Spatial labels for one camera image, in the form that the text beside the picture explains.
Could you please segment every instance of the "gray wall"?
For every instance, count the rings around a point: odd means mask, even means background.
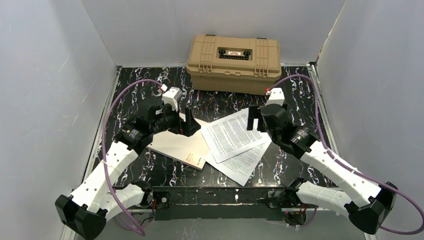
[[[319,211],[310,225],[299,231],[282,222],[265,219],[181,219],[155,221],[146,236],[119,228],[110,221],[96,240],[364,240],[364,233],[343,216]],[[75,240],[84,240],[76,236]]]
[[[185,63],[193,37],[277,39],[281,61],[315,61],[344,0],[82,0],[124,67]]]
[[[115,74],[79,0],[1,1],[1,239],[60,238]]]
[[[318,60],[330,125],[341,155],[391,181],[424,207],[424,1],[348,1]],[[421,225],[398,197],[384,226]],[[384,240],[422,240],[384,230]]]

